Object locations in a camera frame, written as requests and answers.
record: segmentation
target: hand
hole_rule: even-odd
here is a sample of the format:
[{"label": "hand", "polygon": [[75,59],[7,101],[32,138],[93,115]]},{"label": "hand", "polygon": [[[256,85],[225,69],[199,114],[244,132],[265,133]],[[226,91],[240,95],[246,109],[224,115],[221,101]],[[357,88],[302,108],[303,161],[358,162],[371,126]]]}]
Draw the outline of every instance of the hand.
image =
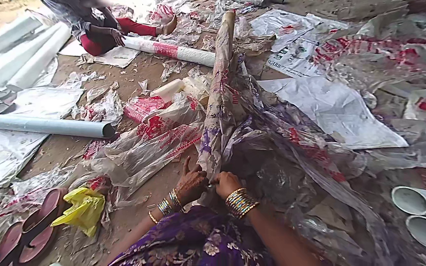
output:
[{"label": "hand", "polygon": [[123,39],[126,39],[126,37],[124,37],[119,30],[110,28],[109,33],[115,39],[115,42],[118,46],[124,46]]},{"label": "hand", "polygon": [[221,172],[212,181],[216,185],[216,193],[224,200],[236,189],[242,188],[240,179],[231,172]]},{"label": "hand", "polygon": [[123,31],[123,28],[121,27],[121,25],[119,23],[116,23],[116,28],[119,30],[119,32],[126,36],[127,34]]},{"label": "hand", "polygon": [[199,199],[208,186],[206,172],[202,171],[202,167],[198,164],[192,170],[189,170],[188,162],[190,162],[190,156],[184,163],[182,177],[175,187],[178,200],[182,206]]}]

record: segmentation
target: yellow plastic bag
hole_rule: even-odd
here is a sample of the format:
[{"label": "yellow plastic bag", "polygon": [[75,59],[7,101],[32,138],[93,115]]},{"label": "yellow plastic bag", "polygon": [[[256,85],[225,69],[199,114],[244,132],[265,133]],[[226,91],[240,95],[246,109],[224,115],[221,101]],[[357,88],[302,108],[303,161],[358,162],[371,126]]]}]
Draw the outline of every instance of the yellow plastic bag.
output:
[{"label": "yellow plastic bag", "polygon": [[50,226],[71,224],[79,226],[89,237],[96,233],[99,216],[105,205],[105,196],[86,187],[79,187],[63,197],[66,202],[73,204],[63,215],[52,222]]}]

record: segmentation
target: floral pattern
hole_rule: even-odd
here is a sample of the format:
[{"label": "floral pattern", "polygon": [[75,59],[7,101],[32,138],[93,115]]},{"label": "floral pattern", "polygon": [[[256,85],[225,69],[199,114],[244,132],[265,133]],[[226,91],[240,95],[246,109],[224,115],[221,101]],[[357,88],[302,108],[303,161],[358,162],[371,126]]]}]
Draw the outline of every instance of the floral pattern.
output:
[{"label": "floral pattern", "polygon": [[194,206],[187,214],[160,220],[110,266],[275,265],[257,235],[259,249],[241,241],[241,234],[250,232],[255,234],[232,216]]}]

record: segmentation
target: dusty floor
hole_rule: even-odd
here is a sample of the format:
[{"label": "dusty floor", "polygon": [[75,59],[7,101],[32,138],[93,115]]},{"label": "dusty floor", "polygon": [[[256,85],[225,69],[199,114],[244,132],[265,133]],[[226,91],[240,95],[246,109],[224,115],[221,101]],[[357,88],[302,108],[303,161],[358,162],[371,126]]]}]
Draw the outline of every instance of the dusty floor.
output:
[{"label": "dusty floor", "polygon": [[[330,18],[333,18],[332,13],[339,7],[352,6],[354,4],[363,5],[363,3],[359,0],[332,0],[328,2],[318,0],[291,0],[290,2],[283,4],[273,4],[270,7],[287,10],[300,15],[305,15],[307,12],[311,12],[319,16],[324,16],[323,14],[330,14]],[[6,2],[0,4],[0,26],[3,23],[13,20],[17,14],[25,8],[37,7],[38,5],[40,5],[39,0],[22,0],[18,2]],[[200,38],[197,46],[201,47],[201,45],[202,43]],[[163,71],[163,60],[159,60],[145,53],[141,53],[133,62],[137,63],[137,73],[133,72],[133,64],[129,65],[125,69],[101,64],[84,64],[80,69],[80,67],[76,66],[77,59],[78,58],[76,57],[59,56],[59,69],[54,78],[54,83],[62,82],[72,71],[85,73],[96,71],[100,75],[105,74],[106,79],[90,81],[85,84],[85,89],[88,90],[95,86],[112,84],[114,81],[118,81],[120,86],[118,91],[121,100],[123,101],[126,101],[130,97],[140,93],[141,88],[137,82],[149,79],[148,88],[150,89],[157,88],[161,85],[160,76]],[[183,70],[180,74],[172,74],[168,82],[176,78],[187,76],[187,70],[194,66],[194,64],[188,64],[185,70]],[[126,71],[127,74],[120,74],[121,71]],[[261,79],[268,80],[283,77],[285,76],[281,73],[271,69],[266,69],[263,72]],[[85,99],[86,97],[82,97],[79,105],[83,104]],[[124,132],[134,128],[135,126],[136,124],[132,120],[124,117],[118,127],[118,131]],[[90,140],[92,139],[51,135],[39,148],[39,151],[34,158],[21,171],[19,177],[22,179],[31,178],[41,172],[52,169],[57,164],[62,164],[70,156],[73,156],[82,150],[90,142]],[[147,206],[156,204],[168,193],[169,190],[174,187],[180,178],[179,173],[181,165],[188,155],[192,156],[191,164],[193,165],[196,161],[197,152],[195,148],[191,147],[182,154],[180,162],[169,163],[134,193],[132,198],[151,195],[147,202],[111,213],[112,230],[110,233],[105,230],[101,230],[97,243],[82,248],[80,251],[74,253],[74,246],[76,246],[75,249],[80,249],[83,245],[73,243],[73,239],[75,237],[74,231],[67,226],[62,230],[62,232],[60,232],[59,238],[54,244],[50,254],[48,254],[48,256],[42,261],[34,263],[34,265],[48,266],[50,263],[57,261],[59,261],[63,266],[98,265],[100,261],[107,256],[112,245],[123,237],[123,235],[134,227],[142,218],[144,218],[145,215],[147,215]],[[69,165],[75,164],[79,160],[80,159],[71,161],[69,162]]]}]

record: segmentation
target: woman's right hand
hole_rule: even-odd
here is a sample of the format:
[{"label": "woman's right hand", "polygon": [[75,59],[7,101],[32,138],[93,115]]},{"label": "woman's right hand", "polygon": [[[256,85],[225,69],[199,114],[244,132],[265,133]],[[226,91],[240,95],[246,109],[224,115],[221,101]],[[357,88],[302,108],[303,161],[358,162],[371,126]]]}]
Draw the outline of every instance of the woman's right hand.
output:
[{"label": "woman's right hand", "polygon": [[240,179],[231,172],[219,173],[211,184],[216,185],[216,193],[224,200],[235,190],[242,188]]}]

